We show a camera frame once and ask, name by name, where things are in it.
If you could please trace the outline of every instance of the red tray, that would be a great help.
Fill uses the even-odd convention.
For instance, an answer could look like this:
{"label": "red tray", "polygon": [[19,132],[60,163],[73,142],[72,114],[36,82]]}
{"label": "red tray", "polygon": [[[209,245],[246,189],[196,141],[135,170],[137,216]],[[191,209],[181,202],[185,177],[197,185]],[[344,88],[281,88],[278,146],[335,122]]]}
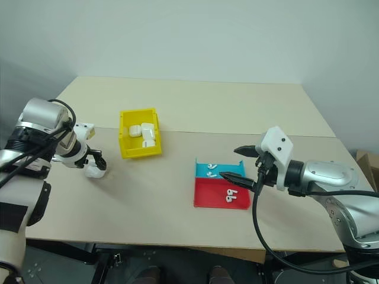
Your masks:
{"label": "red tray", "polygon": [[[234,189],[238,191],[232,202],[226,202],[226,191]],[[249,209],[251,204],[250,194],[247,189],[240,188],[224,179],[195,178],[195,207]]]}

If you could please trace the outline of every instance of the white cube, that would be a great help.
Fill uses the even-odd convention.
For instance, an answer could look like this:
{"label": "white cube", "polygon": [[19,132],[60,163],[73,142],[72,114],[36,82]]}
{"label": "white cube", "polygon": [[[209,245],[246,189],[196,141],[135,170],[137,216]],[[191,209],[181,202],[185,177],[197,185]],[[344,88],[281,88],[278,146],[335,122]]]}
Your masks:
{"label": "white cube", "polygon": [[154,140],[143,140],[142,142],[142,148],[153,147],[153,146],[155,146]]}
{"label": "white cube", "polygon": [[142,129],[140,125],[132,125],[129,127],[129,136],[130,137],[138,137],[141,136]]}
{"label": "white cube", "polygon": [[142,137],[144,140],[155,140],[154,124],[141,123]]}

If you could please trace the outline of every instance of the yellow plastic tray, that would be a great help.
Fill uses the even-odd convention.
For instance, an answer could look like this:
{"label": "yellow plastic tray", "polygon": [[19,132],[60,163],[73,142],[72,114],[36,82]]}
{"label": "yellow plastic tray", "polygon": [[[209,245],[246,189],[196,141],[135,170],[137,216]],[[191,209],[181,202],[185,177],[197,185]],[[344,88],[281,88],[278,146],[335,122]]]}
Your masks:
{"label": "yellow plastic tray", "polygon": [[[154,124],[155,143],[153,147],[142,148],[143,138],[130,137],[129,127],[143,122]],[[154,108],[135,109],[132,111],[120,111],[120,132],[118,133],[118,142],[120,143],[121,156],[126,158],[138,158],[162,154],[160,145],[160,132],[158,116]]]}

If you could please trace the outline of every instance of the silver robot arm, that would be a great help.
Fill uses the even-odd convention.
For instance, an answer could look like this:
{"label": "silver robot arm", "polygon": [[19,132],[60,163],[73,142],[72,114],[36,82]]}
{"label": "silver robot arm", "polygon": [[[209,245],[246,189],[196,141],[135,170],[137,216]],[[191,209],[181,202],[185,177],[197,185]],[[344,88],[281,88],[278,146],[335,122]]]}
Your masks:
{"label": "silver robot arm", "polygon": [[[263,133],[256,146],[242,146],[236,153],[257,157],[264,185],[294,196],[311,196],[327,210],[345,248],[350,265],[379,260],[379,198],[359,179],[357,169],[342,163],[292,160],[293,144],[279,127]],[[228,181],[255,191],[257,183],[234,173],[220,173]],[[372,196],[346,195],[368,193]],[[379,264],[350,274],[351,283],[379,283]]]}
{"label": "silver robot arm", "polygon": [[5,283],[23,281],[20,270],[25,229],[44,215],[51,190],[44,179],[52,167],[51,160],[83,168],[87,156],[92,155],[91,173],[95,178],[102,177],[107,168],[101,151],[90,149],[85,142],[92,137],[94,126],[76,123],[69,106],[51,101],[31,99],[0,150],[0,283],[6,277]]}

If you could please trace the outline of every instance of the white object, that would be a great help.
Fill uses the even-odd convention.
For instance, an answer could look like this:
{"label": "white object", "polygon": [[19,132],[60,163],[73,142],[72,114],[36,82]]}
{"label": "white object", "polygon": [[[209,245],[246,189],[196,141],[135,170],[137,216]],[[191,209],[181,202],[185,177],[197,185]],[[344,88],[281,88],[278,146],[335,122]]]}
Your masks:
{"label": "white object", "polygon": [[141,125],[132,125],[129,127],[129,136],[130,137],[139,137],[142,134]]}
{"label": "white object", "polygon": [[87,152],[88,146],[86,140],[91,139],[91,137],[95,135],[95,125],[91,123],[77,122],[73,130],[76,134],[76,139],[81,144],[80,150],[71,157],[62,157],[55,154],[54,158],[57,161],[62,162],[66,167],[76,168],[75,162],[81,159]]}
{"label": "white object", "polygon": [[153,147],[155,145],[156,144],[155,144],[154,140],[143,140],[143,142],[142,142],[142,148]]}
{"label": "white object", "polygon": [[215,178],[217,175],[212,175],[212,172],[207,172],[207,176],[210,178]]}
{"label": "white object", "polygon": [[77,122],[73,127],[78,140],[88,140],[95,135],[95,124]]}
{"label": "white object", "polygon": [[208,164],[208,169],[213,170],[217,167],[216,164]]}
{"label": "white object", "polygon": [[228,189],[228,190],[226,191],[226,193],[227,193],[228,195],[233,195],[234,193],[238,193],[238,191],[235,191],[234,189]]}
{"label": "white object", "polygon": [[261,140],[256,146],[259,155],[269,152],[276,159],[274,164],[278,168],[277,189],[285,190],[284,179],[287,172],[288,164],[292,159],[294,144],[279,126],[271,127],[263,133]]}
{"label": "white object", "polygon": [[96,163],[95,159],[88,160],[88,166],[84,171],[84,175],[88,178],[100,179],[105,175],[107,170],[100,170]]}
{"label": "white object", "polygon": [[226,199],[226,202],[232,202],[233,199],[237,199],[237,197],[236,197],[236,196],[230,196],[230,195],[227,195],[227,196],[225,197],[225,199]]}
{"label": "white object", "polygon": [[142,137],[144,140],[155,140],[154,124],[141,123]]}

